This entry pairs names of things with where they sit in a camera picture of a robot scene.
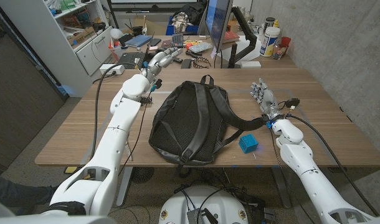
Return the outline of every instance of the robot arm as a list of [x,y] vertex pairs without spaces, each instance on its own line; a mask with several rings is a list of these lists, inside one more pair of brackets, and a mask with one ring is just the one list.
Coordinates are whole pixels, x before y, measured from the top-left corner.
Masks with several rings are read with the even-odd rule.
[[[167,67],[181,52],[182,49],[171,48],[158,53],[147,68],[122,84],[110,107],[113,117],[95,155],[88,164],[61,183],[50,202],[49,211],[44,212],[45,214],[109,213],[115,196],[123,149],[130,127],[140,109],[140,97],[156,83],[156,76],[161,68]],[[95,180],[84,180],[88,174],[95,175]]]
[[278,108],[274,94],[260,78],[253,83],[251,95],[268,117],[268,126],[279,137],[283,161],[300,178],[310,200],[315,206],[322,223],[366,223],[376,218],[358,210],[346,202],[313,160],[311,148],[303,140],[303,133]]

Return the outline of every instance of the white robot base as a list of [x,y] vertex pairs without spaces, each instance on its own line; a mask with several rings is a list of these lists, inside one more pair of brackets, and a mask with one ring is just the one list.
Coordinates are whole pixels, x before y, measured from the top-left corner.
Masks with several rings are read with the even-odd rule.
[[[163,205],[161,213],[159,214],[158,223],[192,223],[189,222],[187,216],[189,209],[191,211],[194,210],[193,204],[195,208],[199,208],[202,202],[216,190],[219,189],[212,186],[199,185],[184,189],[188,195],[187,199],[183,192],[174,194]],[[244,206],[225,190],[221,190],[210,196],[201,210],[205,208],[210,211],[218,223],[248,224],[248,217]],[[199,224],[202,223],[209,223],[206,216],[200,218]]]

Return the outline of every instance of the white bottle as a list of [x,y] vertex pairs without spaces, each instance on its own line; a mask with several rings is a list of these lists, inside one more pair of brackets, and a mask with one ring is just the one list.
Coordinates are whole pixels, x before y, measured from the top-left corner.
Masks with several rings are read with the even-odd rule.
[[273,54],[273,46],[280,33],[280,28],[268,27],[266,28],[265,37],[262,40],[260,47],[260,54],[264,57],[270,57]]

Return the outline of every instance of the desk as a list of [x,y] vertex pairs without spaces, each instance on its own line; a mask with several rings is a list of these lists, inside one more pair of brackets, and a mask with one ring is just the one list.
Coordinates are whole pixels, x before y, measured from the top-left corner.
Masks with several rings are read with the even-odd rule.
[[[102,85],[98,105],[98,127],[104,132],[111,115],[110,103],[122,83],[136,74],[136,70],[125,70],[124,75],[107,78]],[[330,98],[320,84],[305,69],[174,69],[165,68],[159,78],[162,87],[151,94],[153,104],[146,110],[140,140],[133,153],[133,161],[127,166],[175,167],[165,161],[149,144],[148,138],[155,113],[169,93],[185,80],[200,81],[205,74],[210,74],[215,84],[229,93],[230,106],[243,119],[259,117],[258,104],[249,94],[249,86],[262,77],[273,90],[278,101],[291,97],[301,100],[300,106],[293,112],[309,121],[325,137],[338,159],[345,167],[380,167],[380,152],[368,141],[363,133],[341,112],[338,105]],[[94,84],[70,113],[63,125],[36,157],[35,162],[41,166],[79,166],[87,162],[91,151],[94,129],[94,105],[97,84]],[[138,135],[141,116],[138,116],[131,128],[128,142],[133,146]],[[305,142],[312,148],[314,159],[321,167],[335,166],[328,151],[322,147],[317,137],[304,124],[292,120],[305,137]],[[226,134],[230,136],[236,130],[229,127]],[[221,149],[214,163],[209,167],[273,167],[277,159],[273,150],[269,130],[262,127],[252,133],[259,142],[255,157],[252,153],[244,154],[238,145],[239,139]]]
[[[161,42],[158,43],[158,47],[161,46],[162,42],[164,40],[171,40],[172,36],[167,36],[167,35],[156,35],[154,36],[154,38],[159,38],[161,39]],[[184,40],[187,40],[189,38],[189,40],[200,40],[199,36],[197,35],[191,35],[191,36],[187,36],[185,35],[183,37]],[[211,39],[207,39],[207,40],[202,40],[203,42],[207,42],[207,43],[212,43],[212,40]],[[225,43],[222,45],[222,49],[227,49],[229,47],[232,47],[232,44],[233,42],[231,43]],[[146,52],[146,44],[141,46],[140,49],[142,52]],[[214,67],[214,61],[211,59],[211,53],[212,53],[212,49],[208,49],[206,50],[205,52],[202,53],[202,56],[207,58],[209,60],[209,62],[211,63],[212,67]],[[134,48],[134,47],[128,47],[128,50],[127,52],[137,52],[137,50]],[[178,56],[178,58],[181,58],[181,59],[187,59],[187,58],[192,58],[188,55],[186,55],[184,52]],[[281,58],[280,60],[274,60],[273,57],[257,57],[255,59],[253,59],[253,61],[259,61],[262,68],[297,68],[297,66],[292,62],[292,60],[290,59],[290,57],[283,57]],[[176,63],[176,62],[173,62],[170,66],[169,66],[169,69],[171,68],[180,68],[181,65]],[[221,67],[221,58],[220,57],[217,57],[216,58],[216,68],[220,68]]]

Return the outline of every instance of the table leg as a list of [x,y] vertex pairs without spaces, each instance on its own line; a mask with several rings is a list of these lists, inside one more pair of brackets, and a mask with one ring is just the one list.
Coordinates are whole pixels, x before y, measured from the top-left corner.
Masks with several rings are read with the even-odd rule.
[[133,167],[123,168],[123,175],[121,181],[120,191],[118,192],[118,197],[116,198],[116,205],[121,206],[125,201],[126,193],[129,189],[130,177],[132,176]]
[[280,198],[282,199],[282,204],[285,208],[291,208],[290,196],[287,191],[287,186],[285,185],[284,176],[280,168],[272,168],[273,177],[276,181],[276,186]]

